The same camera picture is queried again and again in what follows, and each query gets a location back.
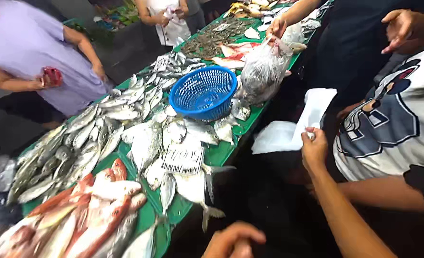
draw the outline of price sign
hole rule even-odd
[[[158,58],[156,59],[156,64],[154,68],[155,72],[165,71],[168,64],[169,64],[169,54],[158,56]]]
[[[185,147],[171,144],[164,155],[162,168],[170,173],[196,175],[204,160],[203,147]]]

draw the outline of fish tail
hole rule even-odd
[[[204,202],[201,203],[204,211],[202,213],[202,231],[206,232],[207,227],[209,226],[210,217],[213,218],[223,218],[225,217],[225,213],[222,210],[219,210],[214,207],[207,206]]]

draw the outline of white apron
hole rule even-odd
[[[147,7],[152,16],[165,10],[168,5],[179,6],[178,0],[147,0]],[[185,20],[180,20],[176,15],[166,27],[156,25],[159,41],[161,45],[176,47],[187,38],[190,32]]]

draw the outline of lavender shirt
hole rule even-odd
[[[64,82],[38,94],[66,116],[107,92],[91,63],[66,44],[59,21],[26,3],[0,0],[0,69],[33,80],[46,66],[59,69]]]

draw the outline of blue plastic basket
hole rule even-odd
[[[214,121],[229,111],[237,85],[236,74],[228,68],[202,68],[177,81],[169,95],[169,103],[186,117]]]

